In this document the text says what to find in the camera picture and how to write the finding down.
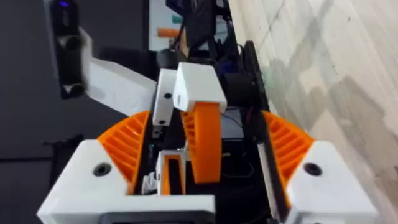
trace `wooden wall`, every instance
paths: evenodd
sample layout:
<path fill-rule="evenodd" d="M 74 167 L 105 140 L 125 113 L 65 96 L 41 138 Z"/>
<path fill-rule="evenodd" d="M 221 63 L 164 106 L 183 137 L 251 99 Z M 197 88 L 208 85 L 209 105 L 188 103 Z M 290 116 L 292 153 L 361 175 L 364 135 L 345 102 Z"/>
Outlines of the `wooden wall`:
<path fill-rule="evenodd" d="M 398 223 L 398 1 L 229 0 L 279 116 L 335 144 Z"/>

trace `orange component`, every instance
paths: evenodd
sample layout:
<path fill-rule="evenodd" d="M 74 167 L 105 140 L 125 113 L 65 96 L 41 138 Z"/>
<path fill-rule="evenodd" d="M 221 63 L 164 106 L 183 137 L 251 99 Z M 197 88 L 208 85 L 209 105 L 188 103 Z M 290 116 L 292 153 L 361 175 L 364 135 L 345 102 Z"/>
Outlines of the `orange component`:
<path fill-rule="evenodd" d="M 196 103 L 192 112 L 182 112 L 195 183 L 218 183 L 221 174 L 220 106 Z"/>
<path fill-rule="evenodd" d="M 181 177 L 181 189 L 182 194 L 185 194 L 184 183 L 183 183 L 183 174 L 182 174 L 182 164 L 181 157 L 177 155 L 167 155 L 164 158 L 164 168 L 163 168 L 163 188 L 160 190 L 162 195 L 170 195 L 170 178 L 169 178 L 169 159 L 177 159 L 180 164 L 180 177 Z"/>
<path fill-rule="evenodd" d="M 168 37 L 168 38 L 176 38 L 178 37 L 178 33 L 180 31 L 171 28 L 157 28 L 157 36 L 158 37 Z"/>
<path fill-rule="evenodd" d="M 284 188 L 286 204 L 290 207 L 286 192 L 287 183 L 303 160 L 314 139 L 279 116 L 267 111 L 263 111 L 263 115 L 268 124 L 269 139 L 279 179 Z"/>
<path fill-rule="evenodd" d="M 105 131 L 97 140 L 104 146 L 128 184 L 127 193 L 134 194 L 141 162 L 145 127 L 150 111 L 132 115 Z"/>

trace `white plastic part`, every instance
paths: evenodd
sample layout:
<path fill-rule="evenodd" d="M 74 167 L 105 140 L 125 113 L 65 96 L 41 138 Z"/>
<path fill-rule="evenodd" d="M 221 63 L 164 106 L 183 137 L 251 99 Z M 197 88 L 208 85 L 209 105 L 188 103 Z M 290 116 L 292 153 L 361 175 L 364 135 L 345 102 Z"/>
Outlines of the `white plastic part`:
<path fill-rule="evenodd" d="M 150 172 L 142 178 L 141 194 L 145 195 L 151 191 L 157 190 L 156 172 Z"/>
<path fill-rule="evenodd" d="M 157 82 L 157 93 L 155 99 L 155 109 L 152 118 L 153 124 L 156 126 L 169 126 L 173 113 L 173 99 L 171 98 L 177 71 L 171 69 L 161 69 L 159 80 Z"/>
<path fill-rule="evenodd" d="M 173 93 L 174 107 L 191 111 L 196 102 L 219 103 L 223 113 L 227 101 L 214 68 L 209 65 L 181 62 Z"/>
<path fill-rule="evenodd" d="M 97 177 L 99 163 L 111 164 L 110 173 Z M 109 212 L 215 212 L 212 195 L 126 195 L 127 184 L 97 140 L 83 141 L 47 195 L 37 215 L 44 224 L 98 224 Z"/>
<path fill-rule="evenodd" d="M 150 110 L 156 82 L 122 65 L 92 56 L 92 39 L 80 29 L 86 94 L 127 116 Z"/>
<path fill-rule="evenodd" d="M 164 188 L 164 181 L 162 181 L 164 177 L 164 165 L 165 165 L 165 156 L 180 156 L 181 159 L 181 169 L 182 169 L 182 182 L 183 182 L 183 191 L 185 192 L 185 184 L 186 184 L 186 170 L 185 164 L 187 160 L 185 159 L 185 152 L 179 150 L 162 150 L 159 152 L 157 156 L 156 162 L 156 178 L 157 178 L 157 195 L 162 194 L 162 189 Z"/>
<path fill-rule="evenodd" d="M 304 165 L 318 165 L 310 175 Z M 332 143 L 315 141 L 287 185 L 291 203 L 286 224 L 368 224 L 378 212 Z"/>

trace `blue light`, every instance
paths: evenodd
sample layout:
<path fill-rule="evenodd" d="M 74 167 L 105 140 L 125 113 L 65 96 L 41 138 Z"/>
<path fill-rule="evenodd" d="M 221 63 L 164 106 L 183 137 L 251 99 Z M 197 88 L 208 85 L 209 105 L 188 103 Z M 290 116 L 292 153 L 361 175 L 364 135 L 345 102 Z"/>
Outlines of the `blue light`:
<path fill-rule="evenodd" d="M 61 5 L 61 6 L 63 6 L 63 7 L 68 7 L 68 6 L 69 6 L 69 4 L 68 4 L 68 3 L 66 3 L 66 2 L 63 2 L 63 1 L 60 1 L 60 5 Z"/>

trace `black cable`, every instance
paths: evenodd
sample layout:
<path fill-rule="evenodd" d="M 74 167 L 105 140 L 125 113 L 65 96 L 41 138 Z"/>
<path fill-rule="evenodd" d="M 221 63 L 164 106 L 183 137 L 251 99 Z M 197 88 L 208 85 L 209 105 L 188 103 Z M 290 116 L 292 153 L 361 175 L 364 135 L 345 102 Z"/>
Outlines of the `black cable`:
<path fill-rule="evenodd" d="M 254 79 L 254 77 L 248 71 L 246 71 L 244 66 L 244 47 L 241 44 L 238 44 L 238 47 L 241 49 L 240 62 L 238 62 L 239 71 L 245 76 Z"/>
<path fill-rule="evenodd" d="M 175 38 L 173 44 L 171 45 L 171 49 L 175 50 L 175 47 L 177 46 L 177 44 L 180 42 L 181 40 L 181 36 L 182 36 L 182 32 L 185 28 L 185 23 L 186 23 L 186 19 L 185 16 L 182 17 L 182 22 L 181 22 L 181 26 L 180 26 L 180 32 L 178 32 L 178 36 Z"/>
<path fill-rule="evenodd" d="M 237 122 L 235 119 L 233 119 L 232 117 L 230 117 L 230 116 L 226 116 L 225 114 L 221 114 L 222 116 L 224 116 L 225 118 L 228 118 L 228 119 L 230 119 L 230 120 L 232 120 L 232 121 L 234 121 L 237 125 L 239 125 L 239 127 L 241 127 L 241 128 L 243 128 L 242 127 L 242 125 L 241 124 L 239 124 L 239 122 Z"/>

